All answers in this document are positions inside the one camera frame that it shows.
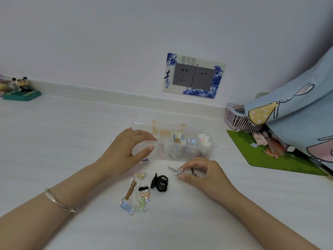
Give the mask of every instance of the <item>blue bow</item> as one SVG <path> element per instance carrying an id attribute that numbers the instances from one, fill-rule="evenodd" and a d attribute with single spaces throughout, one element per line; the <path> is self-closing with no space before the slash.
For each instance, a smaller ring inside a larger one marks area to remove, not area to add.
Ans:
<path id="1" fill-rule="evenodd" d="M 128 204 L 126 201 L 123 201 L 122 204 L 120 205 L 121 208 L 123 208 L 124 210 L 128 211 L 128 214 L 133 215 L 133 213 L 135 212 L 134 208 Z"/>

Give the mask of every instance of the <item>hand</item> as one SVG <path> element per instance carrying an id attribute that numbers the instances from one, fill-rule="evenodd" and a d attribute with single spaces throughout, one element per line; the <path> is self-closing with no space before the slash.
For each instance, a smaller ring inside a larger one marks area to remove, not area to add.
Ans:
<path id="1" fill-rule="evenodd" d="M 239 193 L 216 161 L 198 157 L 188 161 L 181 168 L 185 170 L 193 167 L 199 167 L 206 171 L 206 176 L 200 178 L 182 173 L 178 176 L 178 179 L 200 189 L 211 199 L 222 205 L 226 205 L 228 201 L 234 198 L 235 194 Z"/>
<path id="2" fill-rule="evenodd" d="M 95 164 L 102 169 L 107 179 L 125 173 L 146 158 L 155 148 L 155 146 L 147 147 L 133 156 L 133 147 L 144 140 L 156 141 L 157 139 L 149 132 L 127 128 L 115 138 Z"/>

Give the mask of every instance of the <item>white wall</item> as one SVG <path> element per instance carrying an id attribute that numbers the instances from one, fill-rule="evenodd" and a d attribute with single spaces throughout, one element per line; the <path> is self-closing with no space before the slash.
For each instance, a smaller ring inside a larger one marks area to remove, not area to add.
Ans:
<path id="1" fill-rule="evenodd" d="M 223 106 L 311 67 L 333 0 L 1 0 L 0 73 Z M 168 52 L 227 63 L 214 100 L 162 92 Z"/>

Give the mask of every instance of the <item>power outlet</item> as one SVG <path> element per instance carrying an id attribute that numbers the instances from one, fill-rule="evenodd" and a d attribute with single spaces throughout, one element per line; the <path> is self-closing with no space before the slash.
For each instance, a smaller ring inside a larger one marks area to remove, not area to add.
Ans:
<path id="1" fill-rule="evenodd" d="M 173 74 L 173 85 L 191 87 L 195 66 L 176 63 Z"/>
<path id="2" fill-rule="evenodd" d="M 210 85 L 213 81 L 214 75 L 214 69 L 196 67 L 191 87 L 193 89 L 210 90 Z"/>

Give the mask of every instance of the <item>light blue fabric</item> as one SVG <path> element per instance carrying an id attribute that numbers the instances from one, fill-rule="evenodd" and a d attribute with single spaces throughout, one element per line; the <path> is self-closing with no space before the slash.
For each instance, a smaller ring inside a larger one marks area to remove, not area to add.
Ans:
<path id="1" fill-rule="evenodd" d="M 333 169 L 333 47 L 310 70 L 244 108 L 254 124 L 266 122 L 284 142 Z"/>

